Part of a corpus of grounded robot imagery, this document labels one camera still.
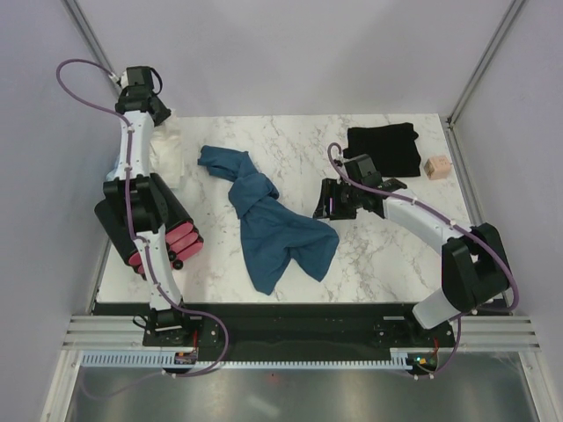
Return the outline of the blue t shirt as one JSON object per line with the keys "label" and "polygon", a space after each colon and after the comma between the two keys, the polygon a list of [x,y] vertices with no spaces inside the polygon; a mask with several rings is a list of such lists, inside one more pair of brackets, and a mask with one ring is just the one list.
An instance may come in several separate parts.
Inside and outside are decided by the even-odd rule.
{"label": "blue t shirt", "polygon": [[228,180],[230,204],[240,222],[240,240],[254,288],[270,295],[294,260],[315,281],[328,274],[340,239],[332,227],[285,208],[274,183],[246,151],[205,145],[197,164]]}

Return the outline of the black pink drawer organizer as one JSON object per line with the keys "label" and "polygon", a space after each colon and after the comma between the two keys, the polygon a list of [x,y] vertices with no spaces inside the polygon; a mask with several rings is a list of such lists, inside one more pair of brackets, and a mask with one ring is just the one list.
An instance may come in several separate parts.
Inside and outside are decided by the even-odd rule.
{"label": "black pink drawer organizer", "polygon": [[148,249],[180,270],[203,248],[193,218],[156,173],[106,181],[103,194],[95,215],[123,263],[142,277]]}

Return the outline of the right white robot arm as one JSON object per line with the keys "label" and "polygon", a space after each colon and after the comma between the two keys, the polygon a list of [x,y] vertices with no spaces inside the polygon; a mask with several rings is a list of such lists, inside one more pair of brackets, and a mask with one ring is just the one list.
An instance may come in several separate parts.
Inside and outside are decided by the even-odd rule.
{"label": "right white robot arm", "polygon": [[414,305],[413,318],[403,323],[409,344],[425,345],[437,325],[469,313],[510,288],[506,256],[494,226],[456,224],[394,178],[376,188],[325,178],[313,217],[354,220],[360,208],[407,229],[441,257],[441,286]]}

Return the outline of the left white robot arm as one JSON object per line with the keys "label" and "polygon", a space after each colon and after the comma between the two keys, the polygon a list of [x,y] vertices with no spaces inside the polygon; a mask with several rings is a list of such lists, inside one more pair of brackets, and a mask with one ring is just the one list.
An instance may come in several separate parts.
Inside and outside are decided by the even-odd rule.
{"label": "left white robot arm", "polygon": [[157,122],[170,115],[147,84],[125,86],[115,105],[121,119],[117,170],[103,193],[116,218],[125,224],[150,284],[150,314],[145,330],[162,334],[175,346],[193,336],[192,323],[181,316],[182,294],[172,277],[165,241],[168,208],[150,175],[150,138]]}

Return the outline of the white t shirt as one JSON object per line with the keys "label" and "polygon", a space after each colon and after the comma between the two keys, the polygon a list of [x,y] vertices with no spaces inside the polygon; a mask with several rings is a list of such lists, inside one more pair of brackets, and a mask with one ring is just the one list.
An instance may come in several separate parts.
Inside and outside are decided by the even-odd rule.
{"label": "white t shirt", "polygon": [[182,130],[175,113],[154,128],[150,139],[150,169],[171,189],[180,187],[185,165]]}

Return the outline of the folded black t shirt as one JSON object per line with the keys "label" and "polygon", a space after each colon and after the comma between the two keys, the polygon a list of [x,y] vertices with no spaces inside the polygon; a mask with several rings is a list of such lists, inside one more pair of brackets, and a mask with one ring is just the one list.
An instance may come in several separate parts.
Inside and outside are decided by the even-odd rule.
{"label": "folded black t shirt", "polygon": [[351,127],[347,130],[343,156],[351,159],[366,154],[384,177],[415,178],[420,176],[421,163],[416,146],[418,138],[419,134],[410,122],[383,127]]}

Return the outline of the small pink cube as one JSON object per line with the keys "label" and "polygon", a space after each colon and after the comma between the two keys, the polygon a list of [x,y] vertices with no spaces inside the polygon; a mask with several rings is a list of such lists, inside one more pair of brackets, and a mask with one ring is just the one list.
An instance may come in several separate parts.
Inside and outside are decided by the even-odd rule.
{"label": "small pink cube", "polygon": [[451,169],[451,161],[445,155],[431,156],[424,164],[424,171],[430,180],[447,178]]}

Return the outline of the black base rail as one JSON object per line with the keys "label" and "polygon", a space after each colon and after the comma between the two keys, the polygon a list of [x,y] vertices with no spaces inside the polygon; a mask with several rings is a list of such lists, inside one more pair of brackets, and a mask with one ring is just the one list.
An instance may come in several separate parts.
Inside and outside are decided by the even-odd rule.
{"label": "black base rail", "polygon": [[414,324],[410,303],[193,303],[177,330],[145,330],[142,303],[98,304],[95,316],[129,317],[144,330],[145,346],[196,347],[204,360],[384,359],[393,348],[434,351],[454,345],[442,323],[430,331]]}

